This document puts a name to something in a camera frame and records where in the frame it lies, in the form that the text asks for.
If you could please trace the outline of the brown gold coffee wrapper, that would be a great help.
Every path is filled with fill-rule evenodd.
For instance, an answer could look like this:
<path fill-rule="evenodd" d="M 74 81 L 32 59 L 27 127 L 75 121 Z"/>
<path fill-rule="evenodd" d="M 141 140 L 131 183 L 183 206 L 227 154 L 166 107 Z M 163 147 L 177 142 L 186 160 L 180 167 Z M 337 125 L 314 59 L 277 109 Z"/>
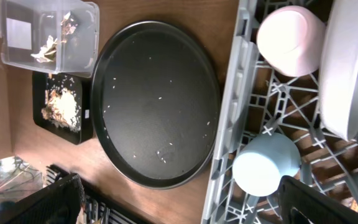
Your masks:
<path fill-rule="evenodd" d="M 62 28 L 61 43 L 66 43 L 68 36 L 72 35 L 76 31 L 76 28 L 78 27 L 78 22 L 76 20 L 76 17 L 71 12 L 68 12 L 64 15 L 60 25 Z"/>

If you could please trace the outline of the white tissue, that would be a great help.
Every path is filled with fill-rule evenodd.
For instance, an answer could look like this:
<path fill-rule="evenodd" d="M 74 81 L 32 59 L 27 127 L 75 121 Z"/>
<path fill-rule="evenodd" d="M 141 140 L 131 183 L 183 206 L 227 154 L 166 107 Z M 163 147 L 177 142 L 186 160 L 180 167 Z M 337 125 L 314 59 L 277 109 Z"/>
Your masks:
<path fill-rule="evenodd" d="M 35 58 L 39 63 L 54 62 L 57 53 L 57 39 L 54 39 L 51 35 L 48 36 L 47 43 L 41 46 L 39 53 L 31 54 L 30 56 Z"/>

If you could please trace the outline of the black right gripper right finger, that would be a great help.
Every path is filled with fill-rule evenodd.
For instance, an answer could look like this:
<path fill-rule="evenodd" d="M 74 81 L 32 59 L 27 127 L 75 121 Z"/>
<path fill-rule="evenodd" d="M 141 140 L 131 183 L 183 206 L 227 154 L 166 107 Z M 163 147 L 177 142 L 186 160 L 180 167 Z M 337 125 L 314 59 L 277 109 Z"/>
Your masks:
<path fill-rule="evenodd" d="M 278 188 L 283 223 L 358 224 L 358 213 L 285 175 Z"/>

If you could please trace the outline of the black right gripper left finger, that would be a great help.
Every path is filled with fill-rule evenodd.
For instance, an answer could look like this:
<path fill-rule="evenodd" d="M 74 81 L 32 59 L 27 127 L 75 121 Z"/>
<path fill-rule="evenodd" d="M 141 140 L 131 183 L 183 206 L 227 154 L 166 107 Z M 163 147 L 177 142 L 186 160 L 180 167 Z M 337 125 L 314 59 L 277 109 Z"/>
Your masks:
<path fill-rule="evenodd" d="M 78 174 L 69 174 L 0 211 L 0 223 L 75 224 L 85 202 Z"/>

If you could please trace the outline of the pink cup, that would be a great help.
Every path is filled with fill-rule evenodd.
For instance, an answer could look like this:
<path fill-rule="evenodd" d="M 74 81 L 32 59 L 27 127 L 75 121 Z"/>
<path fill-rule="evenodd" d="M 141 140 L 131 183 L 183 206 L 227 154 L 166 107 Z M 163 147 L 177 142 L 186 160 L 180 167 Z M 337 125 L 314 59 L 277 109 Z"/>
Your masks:
<path fill-rule="evenodd" d="M 288 77 L 300 77 L 320 66 L 326 25 L 305 7 L 285 6 L 270 13 L 257 33 L 264 59 Z"/>

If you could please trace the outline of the pale green plate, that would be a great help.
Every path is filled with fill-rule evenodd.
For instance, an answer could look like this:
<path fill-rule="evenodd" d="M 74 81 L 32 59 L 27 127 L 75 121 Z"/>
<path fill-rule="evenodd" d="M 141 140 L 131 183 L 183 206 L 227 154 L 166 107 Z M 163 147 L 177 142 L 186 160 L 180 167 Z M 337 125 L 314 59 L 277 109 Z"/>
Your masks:
<path fill-rule="evenodd" d="M 334 1 L 319 70 L 325 127 L 348 141 L 358 133 L 358 0 Z"/>

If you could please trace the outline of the blue cup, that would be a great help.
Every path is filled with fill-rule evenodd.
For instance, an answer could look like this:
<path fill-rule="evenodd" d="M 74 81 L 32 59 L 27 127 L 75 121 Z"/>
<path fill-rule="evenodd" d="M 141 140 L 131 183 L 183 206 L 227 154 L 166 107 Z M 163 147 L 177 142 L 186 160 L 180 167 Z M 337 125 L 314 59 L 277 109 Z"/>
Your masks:
<path fill-rule="evenodd" d="M 261 134 L 234 159 L 232 175 L 246 193 L 265 197 L 277 191 L 284 175 L 295 176 L 301 166 L 295 143 L 279 133 Z"/>

